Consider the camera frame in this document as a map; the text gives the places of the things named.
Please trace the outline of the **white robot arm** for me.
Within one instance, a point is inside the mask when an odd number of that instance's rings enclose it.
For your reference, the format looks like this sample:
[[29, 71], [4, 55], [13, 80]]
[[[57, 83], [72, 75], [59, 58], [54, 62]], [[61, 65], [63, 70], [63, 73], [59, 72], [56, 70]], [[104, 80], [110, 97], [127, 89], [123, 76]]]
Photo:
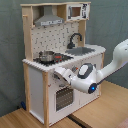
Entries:
[[55, 73], [64, 79], [71, 88], [91, 94], [97, 86], [109, 75], [113, 74], [128, 63], [128, 39], [118, 44], [113, 51], [113, 60], [101, 70], [97, 70], [91, 63], [83, 64], [78, 74], [70, 69], [57, 67]]

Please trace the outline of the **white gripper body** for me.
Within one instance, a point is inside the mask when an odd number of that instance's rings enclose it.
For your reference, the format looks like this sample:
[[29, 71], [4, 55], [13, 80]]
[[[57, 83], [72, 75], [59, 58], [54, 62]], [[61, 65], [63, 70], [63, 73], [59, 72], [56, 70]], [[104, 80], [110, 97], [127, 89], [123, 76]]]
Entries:
[[76, 78], [76, 75], [70, 70], [63, 67], [57, 67], [55, 74], [61, 78], [66, 84], [72, 85]]

